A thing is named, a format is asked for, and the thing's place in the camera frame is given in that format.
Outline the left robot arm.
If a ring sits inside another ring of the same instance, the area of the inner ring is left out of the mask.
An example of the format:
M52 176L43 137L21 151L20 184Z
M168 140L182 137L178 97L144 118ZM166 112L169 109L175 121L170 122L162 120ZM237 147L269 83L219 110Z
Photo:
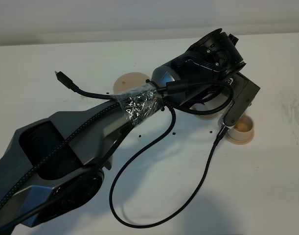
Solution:
M206 116L224 111L217 146L244 113L252 96L240 74L245 62L238 39L217 29L185 53L156 68L139 87L115 95L88 93L64 73L67 88L103 103L86 111L56 112L14 133L0 159L0 235L18 224L34 227L89 202L103 169L128 134L159 110Z

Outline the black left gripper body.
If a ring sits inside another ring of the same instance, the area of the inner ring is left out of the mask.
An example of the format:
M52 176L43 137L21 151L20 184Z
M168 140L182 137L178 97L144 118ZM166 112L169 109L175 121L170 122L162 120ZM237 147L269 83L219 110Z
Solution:
M187 79L221 80L244 66L242 56L221 28L207 34L185 52Z

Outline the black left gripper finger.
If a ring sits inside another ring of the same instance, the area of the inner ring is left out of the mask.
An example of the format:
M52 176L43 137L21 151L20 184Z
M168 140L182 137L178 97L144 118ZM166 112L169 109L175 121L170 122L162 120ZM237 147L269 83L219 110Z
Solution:
M232 42L232 44L235 46L237 44L237 42L239 41L239 39L237 37L235 37L234 35L230 34L228 36L228 38L230 39L230 41Z

